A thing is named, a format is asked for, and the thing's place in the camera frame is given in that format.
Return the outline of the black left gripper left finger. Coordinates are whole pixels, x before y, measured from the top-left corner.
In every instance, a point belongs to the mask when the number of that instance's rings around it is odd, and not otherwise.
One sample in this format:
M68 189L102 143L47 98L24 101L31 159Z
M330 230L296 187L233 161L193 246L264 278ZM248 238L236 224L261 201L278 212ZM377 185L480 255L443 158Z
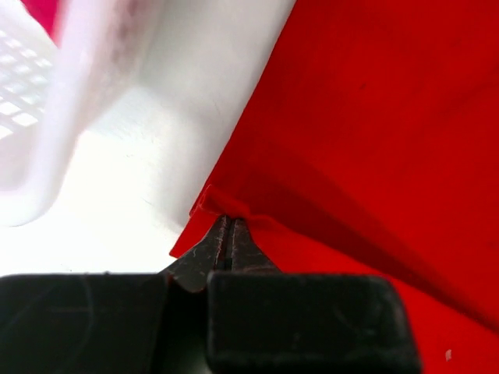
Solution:
M2 372L209 372L205 291L229 228L219 217L160 273L4 276Z

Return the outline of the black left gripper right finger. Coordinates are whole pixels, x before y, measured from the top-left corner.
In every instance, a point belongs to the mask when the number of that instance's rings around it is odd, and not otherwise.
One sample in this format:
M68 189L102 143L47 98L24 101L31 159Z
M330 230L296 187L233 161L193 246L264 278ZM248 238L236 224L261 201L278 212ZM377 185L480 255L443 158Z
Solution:
M230 221L207 278L215 373L419 373L405 307L383 277L283 273Z

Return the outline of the red t shirt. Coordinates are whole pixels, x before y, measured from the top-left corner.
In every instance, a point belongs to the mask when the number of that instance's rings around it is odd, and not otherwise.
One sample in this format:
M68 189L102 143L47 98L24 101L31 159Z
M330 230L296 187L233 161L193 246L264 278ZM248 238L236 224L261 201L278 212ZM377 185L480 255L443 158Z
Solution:
M498 4L298 1L171 254L388 277L426 373L498 370Z

